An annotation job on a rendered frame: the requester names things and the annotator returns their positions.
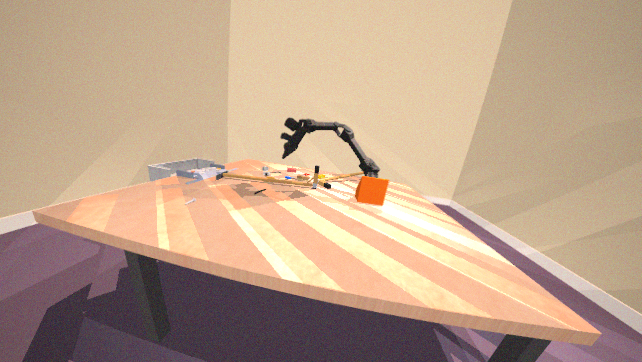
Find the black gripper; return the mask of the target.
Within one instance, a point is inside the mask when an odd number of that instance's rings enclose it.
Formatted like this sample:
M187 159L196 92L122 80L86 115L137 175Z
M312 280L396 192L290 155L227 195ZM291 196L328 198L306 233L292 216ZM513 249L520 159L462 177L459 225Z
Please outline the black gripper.
M289 141L285 142L284 145L283 145L284 153L282 155L282 159L284 159L285 157L290 155L292 152L294 152L298 148L298 144L302 140L302 138L299 137L298 135L296 135L295 133L292 134L292 136L293 137L292 137L291 141L290 142Z

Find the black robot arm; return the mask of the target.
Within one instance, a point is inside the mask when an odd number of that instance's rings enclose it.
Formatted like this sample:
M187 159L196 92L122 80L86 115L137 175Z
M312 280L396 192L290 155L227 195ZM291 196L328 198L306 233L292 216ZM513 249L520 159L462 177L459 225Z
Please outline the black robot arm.
M302 126L302 122L304 122L303 126ZM359 167L364 172L364 175L367 177L379 178L378 172L380 172L381 169L373 161L372 158L369 158L366 156L366 154L364 153L364 151L356 141L352 128L349 127L348 125L339 123L337 121L319 122L309 118L299 119L299 121L296 121L293 118L287 118L284 125L288 127L290 130L295 131L294 133L301 138L304 137L306 132L310 134L310 132L313 132L315 130L335 131L336 134L340 138L342 138L344 142L347 142L350 145L350 147L352 148L352 150L360 160ZM340 133L338 127L344 128L342 133ZM289 135L285 132L284 133L282 132L280 136L281 139L288 140L289 142L291 141L292 137L293 137L292 135Z

